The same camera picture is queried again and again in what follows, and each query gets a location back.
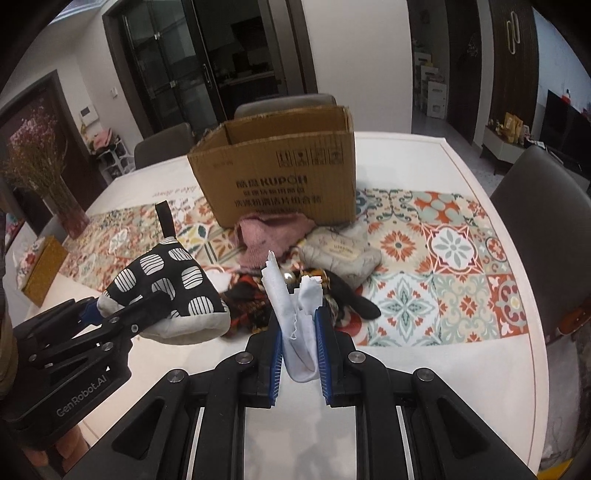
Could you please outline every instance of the white wall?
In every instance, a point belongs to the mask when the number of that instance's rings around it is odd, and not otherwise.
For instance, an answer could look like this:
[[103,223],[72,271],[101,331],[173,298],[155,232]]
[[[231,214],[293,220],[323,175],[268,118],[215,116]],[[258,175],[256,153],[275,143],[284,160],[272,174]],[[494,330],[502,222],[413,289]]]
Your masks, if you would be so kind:
[[492,36],[492,17],[489,0],[476,0],[482,39],[482,70],[480,74],[480,102],[473,142],[482,146],[484,129],[491,113],[492,83],[495,77],[495,50]]
[[[449,31],[445,0],[408,0],[412,34],[427,47],[433,66],[439,68],[449,84]],[[429,23],[420,20],[421,11],[429,12]]]
[[[49,25],[39,34],[0,93],[0,108],[29,85],[57,70],[72,118],[80,129],[82,122],[79,112],[91,103],[91,100],[73,49],[68,48],[65,40],[69,35],[79,33],[79,24],[85,20],[87,19],[82,16],[76,20],[78,23],[75,25],[69,19],[61,20]],[[89,133],[93,135],[100,129],[100,122],[97,122],[90,126]]]
[[351,108],[357,131],[411,131],[407,0],[303,0],[318,91]]
[[544,118],[548,90],[562,96],[568,89],[571,105],[581,112],[591,102],[591,78],[554,25],[535,9],[534,19],[540,52],[538,101],[532,128],[532,133],[537,136]]
[[[131,114],[115,65],[109,51],[102,14],[115,3],[109,0],[90,20],[75,49],[77,63],[86,84],[88,95],[99,114],[104,128],[112,128],[123,139],[130,152],[143,140]],[[115,87],[118,96],[111,96]]]

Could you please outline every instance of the patterned tablecloth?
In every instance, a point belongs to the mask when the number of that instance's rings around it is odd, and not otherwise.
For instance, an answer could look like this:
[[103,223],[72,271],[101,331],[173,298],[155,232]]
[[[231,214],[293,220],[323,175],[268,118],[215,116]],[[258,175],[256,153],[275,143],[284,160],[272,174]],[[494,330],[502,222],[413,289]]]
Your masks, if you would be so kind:
[[[171,203],[178,239],[206,270],[233,271],[240,250],[204,198]],[[481,205],[459,194],[366,189],[357,222],[382,251],[382,264],[358,288],[382,311],[347,312],[339,329],[357,345],[444,345],[528,333],[521,298],[501,242]],[[154,205],[91,217],[60,272],[102,291],[162,233]],[[287,264],[297,265],[293,249]]]

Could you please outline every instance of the television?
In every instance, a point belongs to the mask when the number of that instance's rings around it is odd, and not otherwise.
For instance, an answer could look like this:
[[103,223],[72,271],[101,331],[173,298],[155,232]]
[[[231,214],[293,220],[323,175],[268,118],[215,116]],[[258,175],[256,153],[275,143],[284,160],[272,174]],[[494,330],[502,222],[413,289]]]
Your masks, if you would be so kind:
[[540,141],[591,170],[591,124],[576,108],[548,90]]

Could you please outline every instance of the door handle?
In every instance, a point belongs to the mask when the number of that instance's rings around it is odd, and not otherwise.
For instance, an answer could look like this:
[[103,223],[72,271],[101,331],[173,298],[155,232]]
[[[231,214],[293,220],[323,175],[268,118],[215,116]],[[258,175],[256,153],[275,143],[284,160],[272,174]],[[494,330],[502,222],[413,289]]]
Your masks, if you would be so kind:
[[507,20],[505,26],[507,28],[507,48],[509,49],[509,53],[511,55],[515,55],[515,38],[509,30],[509,28],[511,27],[510,20]]
[[203,69],[203,76],[205,77],[205,83],[207,83],[207,87],[212,88],[212,79],[209,76],[209,69],[207,68],[207,65],[204,63],[201,65],[201,67]]
[[513,31],[513,40],[515,43],[521,43],[521,30],[519,29],[519,17],[514,10],[511,10],[511,30]]

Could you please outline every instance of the white tabletop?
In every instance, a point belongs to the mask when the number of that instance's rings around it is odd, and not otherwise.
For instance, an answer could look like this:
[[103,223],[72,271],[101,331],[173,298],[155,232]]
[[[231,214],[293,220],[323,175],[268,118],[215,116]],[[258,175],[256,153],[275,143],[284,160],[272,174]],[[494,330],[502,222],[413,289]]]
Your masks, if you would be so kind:
[[[355,147],[358,188],[460,193],[480,201],[508,257],[529,330],[529,334],[478,343],[359,349],[390,368],[435,370],[537,472],[548,414],[544,338],[525,270],[495,208],[445,139],[361,132],[355,135]],[[200,196],[200,188],[186,157],[180,157],[116,179],[88,213],[187,196]],[[98,292],[58,275],[40,310],[89,295]],[[91,443],[101,437],[168,370],[183,368],[194,374],[212,369],[243,350],[246,340],[220,338],[171,346],[135,338],[129,354],[131,379],[86,417],[85,435]],[[283,371],[280,385],[275,407],[247,411],[245,478],[355,478],[354,409],[326,407],[318,381],[296,384]]]

